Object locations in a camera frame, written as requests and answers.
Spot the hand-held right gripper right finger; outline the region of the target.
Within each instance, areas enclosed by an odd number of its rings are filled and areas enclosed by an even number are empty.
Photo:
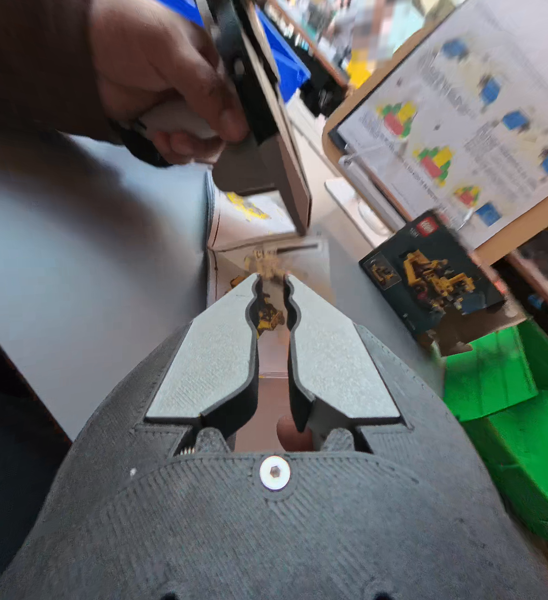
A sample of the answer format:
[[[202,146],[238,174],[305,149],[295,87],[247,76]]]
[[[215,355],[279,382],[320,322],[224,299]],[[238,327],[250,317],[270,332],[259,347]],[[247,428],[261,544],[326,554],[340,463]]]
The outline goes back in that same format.
[[[324,439],[336,428],[402,424],[356,324],[294,275],[285,278],[288,384],[295,427]]]

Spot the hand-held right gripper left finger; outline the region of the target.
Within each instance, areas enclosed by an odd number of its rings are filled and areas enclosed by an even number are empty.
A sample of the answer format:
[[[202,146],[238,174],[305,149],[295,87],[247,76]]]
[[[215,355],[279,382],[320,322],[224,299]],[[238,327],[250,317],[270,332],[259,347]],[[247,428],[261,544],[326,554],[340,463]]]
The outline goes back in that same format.
[[[227,439],[258,404],[261,276],[250,274],[192,320],[145,413],[148,423],[215,428]]]

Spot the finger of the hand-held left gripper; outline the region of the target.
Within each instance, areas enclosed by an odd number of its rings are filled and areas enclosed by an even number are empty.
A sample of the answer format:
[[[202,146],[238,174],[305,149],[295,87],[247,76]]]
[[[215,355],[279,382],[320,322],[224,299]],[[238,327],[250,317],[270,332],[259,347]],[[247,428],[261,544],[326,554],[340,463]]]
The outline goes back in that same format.
[[[260,144],[250,137],[226,146],[212,177],[219,190],[240,196],[277,191],[299,231],[299,160],[292,135],[274,135]]]
[[[279,175],[280,195],[295,231],[300,236],[306,236],[310,227],[312,195],[286,112],[281,112],[280,116],[278,150],[282,163]]]

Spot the lego instruction booklet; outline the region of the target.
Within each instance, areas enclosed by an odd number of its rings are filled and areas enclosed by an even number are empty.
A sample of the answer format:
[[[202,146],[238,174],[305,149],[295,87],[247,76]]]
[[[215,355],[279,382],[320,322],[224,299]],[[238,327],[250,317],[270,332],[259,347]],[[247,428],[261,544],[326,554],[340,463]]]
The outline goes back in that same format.
[[[291,274],[334,304],[329,244],[321,235],[298,236],[278,192],[239,196],[219,190],[205,175],[211,225],[207,236],[207,305],[250,274],[263,281],[258,298],[261,378],[287,377],[288,316],[284,277]]]

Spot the person's left forearm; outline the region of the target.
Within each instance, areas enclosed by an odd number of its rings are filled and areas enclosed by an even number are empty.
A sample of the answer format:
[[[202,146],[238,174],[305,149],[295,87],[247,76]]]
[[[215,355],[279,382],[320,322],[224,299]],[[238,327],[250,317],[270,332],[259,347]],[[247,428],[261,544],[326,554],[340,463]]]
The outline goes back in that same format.
[[[90,1],[0,1],[0,128],[119,142],[91,60]]]

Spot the dark lego set box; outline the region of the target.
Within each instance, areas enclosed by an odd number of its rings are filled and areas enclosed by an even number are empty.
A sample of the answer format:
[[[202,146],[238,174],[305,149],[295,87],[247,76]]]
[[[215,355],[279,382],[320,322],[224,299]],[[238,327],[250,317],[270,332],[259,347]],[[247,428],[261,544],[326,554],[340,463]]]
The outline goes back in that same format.
[[[472,256],[435,211],[407,223],[359,266],[415,340],[435,343],[443,357],[526,320],[498,273]]]

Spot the person's left hand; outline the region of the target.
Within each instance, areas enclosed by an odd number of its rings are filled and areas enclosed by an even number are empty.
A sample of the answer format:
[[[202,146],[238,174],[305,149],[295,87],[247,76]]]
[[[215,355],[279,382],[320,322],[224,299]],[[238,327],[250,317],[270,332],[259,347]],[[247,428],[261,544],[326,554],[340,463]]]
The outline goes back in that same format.
[[[205,30],[158,1],[92,1],[88,38],[105,116],[133,121],[168,100],[184,100],[216,133],[151,138],[170,164],[214,164],[248,123],[217,49]]]

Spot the blue plastic bin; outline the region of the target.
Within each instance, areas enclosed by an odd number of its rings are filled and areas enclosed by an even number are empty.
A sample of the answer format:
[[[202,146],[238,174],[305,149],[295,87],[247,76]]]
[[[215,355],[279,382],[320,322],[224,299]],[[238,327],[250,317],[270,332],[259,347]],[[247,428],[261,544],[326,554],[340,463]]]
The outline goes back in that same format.
[[[159,1],[159,3],[186,20],[203,27],[203,19],[195,1]],[[279,91],[282,100],[287,104],[297,90],[310,79],[310,71],[296,56],[268,16],[260,8],[256,8],[256,13],[278,70]]]

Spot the green plastic bin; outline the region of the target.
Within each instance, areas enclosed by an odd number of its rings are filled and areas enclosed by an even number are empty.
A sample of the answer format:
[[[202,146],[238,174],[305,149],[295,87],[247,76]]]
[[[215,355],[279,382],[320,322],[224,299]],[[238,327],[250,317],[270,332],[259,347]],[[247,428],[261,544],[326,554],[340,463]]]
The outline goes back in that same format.
[[[533,321],[445,362],[444,402],[513,512],[548,541],[548,336]]]

